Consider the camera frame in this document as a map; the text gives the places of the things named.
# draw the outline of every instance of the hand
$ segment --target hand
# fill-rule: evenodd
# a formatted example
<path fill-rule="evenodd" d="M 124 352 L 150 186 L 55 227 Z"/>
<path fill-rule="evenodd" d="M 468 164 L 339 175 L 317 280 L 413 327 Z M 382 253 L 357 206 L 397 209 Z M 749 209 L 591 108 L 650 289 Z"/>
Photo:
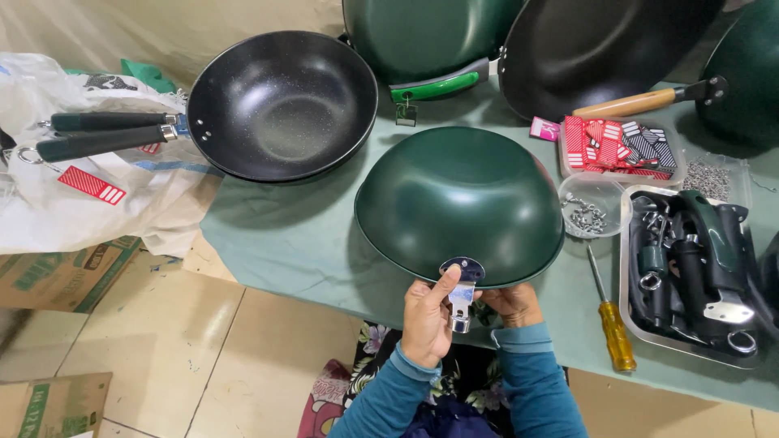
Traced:
<path fill-rule="evenodd" d="M 484 291 L 481 300 L 500 314 L 505 327 L 525 327 L 544 322 L 530 283 Z"/>
<path fill-rule="evenodd" d="M 432 289 L 423 280 L 414 281 L 408 288 L 400 350 L 413 363 L 435 368 L 449 352 L 452 329 L 446 326 L 449 309 L 444 300 L 459 280 L 460 267 L 452 265 Z M 474 299 L 480 295 L 480 291 L 475 291 Z"/>

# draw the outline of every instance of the green tablecloth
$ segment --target green tablecloth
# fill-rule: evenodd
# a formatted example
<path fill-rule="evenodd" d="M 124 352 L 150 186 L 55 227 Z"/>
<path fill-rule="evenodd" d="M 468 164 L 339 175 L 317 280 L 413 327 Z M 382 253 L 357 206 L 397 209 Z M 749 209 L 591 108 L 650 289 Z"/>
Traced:
<path fill-rule="evenodd" d="M 200 225 L 203 235 L 242 284 L 400 328 L 403 294 L 411 277 L 368 245 L 354 226 L 352 214 L 354 194 L 384 152 L 423 129 L 473 126 L 522 144 L 549 170 L 556 184 L 562 181 L 557 146 L 528 136 L 529 124 L 509 109 L 496 78 L 492 79 L 453 99 L 420 103 L 416 128 L 395 126 L 394 105 L 382 100 L 368 142 L 349 162 L 319 182 L 272 187 L 225 178 Z M 690 102 L 649 115 L 677 126 L 688 156 L 701 154 L 701 148 L 740 156 L 756 153 L 708 136 Z M 779 186 L 779 149 L 750 163 L 759 181 Z M 753 186 L 749 223 L 758 253 L 779 228 L 777 217 L 779 195 Z M 606 290 L 612 291 L 614 299 L 617 245 L 616 238 L 602 238 L 593 244 Z M 758 369 L 745 371 L 633 338 L 638 371 L 632 376 L 614 373 L 597 316 L 595 283 L 581 243 L 567 240 L 558 259 L 531 283 L 538 292 L 561 365 L 779 411 L 776 355 Z M 488 332 L 487 328 L 476 328 L 458 341 L 489 346 Z"/>

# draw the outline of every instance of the person's left hand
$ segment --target person's left hand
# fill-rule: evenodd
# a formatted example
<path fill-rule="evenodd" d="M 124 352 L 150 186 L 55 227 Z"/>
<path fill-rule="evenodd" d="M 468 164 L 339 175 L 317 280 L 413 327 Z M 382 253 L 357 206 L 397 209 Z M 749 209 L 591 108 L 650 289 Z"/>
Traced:
<path fill-rule="evenodd" d="M 460 280 L 460 267 L 452 265 L 438 283 L 416 280 L 406 292 L 403 312 L 403 337 L 400 350 L 413 363 L 435 368 L 449 352 L 452 329 L 447 327 L 449 309 L 444 301 Z M 481 291 L 474 292 L 474 301 Z"/>

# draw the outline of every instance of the person's right hand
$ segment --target person's right hand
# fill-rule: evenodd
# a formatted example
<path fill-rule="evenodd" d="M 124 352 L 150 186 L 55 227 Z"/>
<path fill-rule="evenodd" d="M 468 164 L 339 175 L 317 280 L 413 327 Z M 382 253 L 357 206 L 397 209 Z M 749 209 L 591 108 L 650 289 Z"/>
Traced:
<path fill-rule="evenodd" d="M 500 314 L 505 327 L 525 327 L 544 322 L 530 283 L 484 291 L 481 300 Z"/>

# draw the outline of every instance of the cardboard box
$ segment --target cardboard box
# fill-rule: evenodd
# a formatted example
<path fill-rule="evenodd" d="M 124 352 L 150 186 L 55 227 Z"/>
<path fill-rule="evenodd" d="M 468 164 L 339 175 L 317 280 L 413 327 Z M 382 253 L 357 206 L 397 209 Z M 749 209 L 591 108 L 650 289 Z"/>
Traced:
<path fill-rule="evenodd" d="M 0 438 L 97 437 L 113 373 L 0 385 Z"/>
<path fill-rule="evenodd" d="M 74 253 L 0 256 L 0 307 L 91 313 L 140 244 L 125 236 Z"/>

